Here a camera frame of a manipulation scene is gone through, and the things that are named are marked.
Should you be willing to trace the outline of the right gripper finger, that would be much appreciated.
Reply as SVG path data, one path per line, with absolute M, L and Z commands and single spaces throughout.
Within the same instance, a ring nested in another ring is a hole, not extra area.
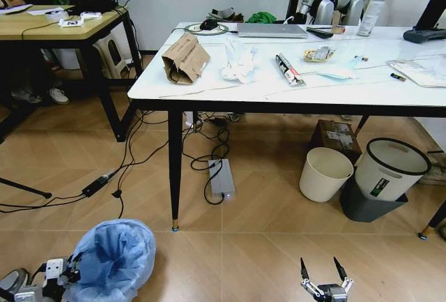
M 349 295 L 349 292 L 354 284 L 354 280 L 352 278 L 349 278 L 345 268 L 340 264 L 340 262 L 338 261 L 338 259 L 336 257 L 333 257 L 333 260 L 335 262 L 335 266 L 337 269 L 337 272 L 339 274 L 339 277 L 342 280 L 341 283 L 341 288 L 344 290 L 345 295 Z
M 305 266 L 303 258 L 300 258 L 300 274 L 302 277 L 301 286 L 304 290 L 310 294 L 313 298 L 321 298 L 322 291 L 309 279 L 309 274 Z

